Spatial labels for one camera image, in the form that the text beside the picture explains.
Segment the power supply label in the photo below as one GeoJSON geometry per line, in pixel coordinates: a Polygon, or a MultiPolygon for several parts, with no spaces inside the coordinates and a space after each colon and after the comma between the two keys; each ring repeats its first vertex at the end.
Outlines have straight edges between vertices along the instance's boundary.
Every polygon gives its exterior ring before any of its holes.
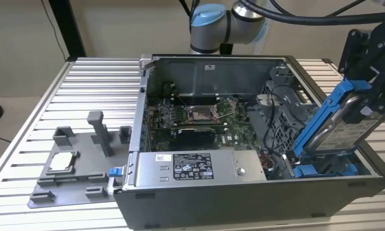
{"type": "Polygon", "coordinates": [[[174,179],[213,179],[213,169],[209,153],[174,154],[174,179]]]}

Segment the blue tab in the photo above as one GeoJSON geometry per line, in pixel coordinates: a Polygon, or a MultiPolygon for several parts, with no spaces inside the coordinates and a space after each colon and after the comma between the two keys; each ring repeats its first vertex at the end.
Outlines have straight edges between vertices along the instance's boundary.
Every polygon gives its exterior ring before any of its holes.
{"type": "Polygon", "coordinates": [[[113,167],[110,170],[109,170],[109,177],[119,177],[122,176],[122,169],[121,167],[113,167]]]}
{"type": "Polygon", "coordinates": [[[314,176],[318,174],[313,165],[298,165],[293,171],[297,178],[314,176]]]}
{"type": "Polygon", "coordinates": [[[191,26],[206,26],[215,22],[225,14],[225,6],[222,4],[199,5],[191,16],[191,26]]]}

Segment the blue latch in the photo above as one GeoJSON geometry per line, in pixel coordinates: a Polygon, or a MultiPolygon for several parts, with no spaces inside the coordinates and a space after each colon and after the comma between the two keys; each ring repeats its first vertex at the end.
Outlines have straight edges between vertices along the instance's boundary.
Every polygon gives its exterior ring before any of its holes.
{"type": "Polygon", "coordinates": [[[109,170],[109,177],[121,177],[122,176],[122,167],[113,167],[109,170]]]}

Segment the black metal side panel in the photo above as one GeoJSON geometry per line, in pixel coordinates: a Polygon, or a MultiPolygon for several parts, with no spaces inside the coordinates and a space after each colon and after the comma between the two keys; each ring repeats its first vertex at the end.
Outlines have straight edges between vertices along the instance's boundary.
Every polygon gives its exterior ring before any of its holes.
{"type": "Polygon", "coordinates": [[[267,182],[251,185],[127,190],[114,194],[134,230],[329,217],[354,199],[374,196],[385,179],[267,182]]]}

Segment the barcode sticker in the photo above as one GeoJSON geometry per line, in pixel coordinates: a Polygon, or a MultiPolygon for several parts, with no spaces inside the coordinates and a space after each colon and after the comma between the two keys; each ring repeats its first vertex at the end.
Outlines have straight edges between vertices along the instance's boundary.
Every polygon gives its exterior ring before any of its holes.
{"type": "Polygon", "coordinates": [[[155,161],[170,161],[171,160],[171,154],[157,154],[155,155],[155,161]]]}
{"type": "Polygon", "coordinates": [[[351,148],[355,141],[377,122],[377,120],[362,120],[358,124],[345,124],[342,121],[317,147],[317,150],[351,148]]]}

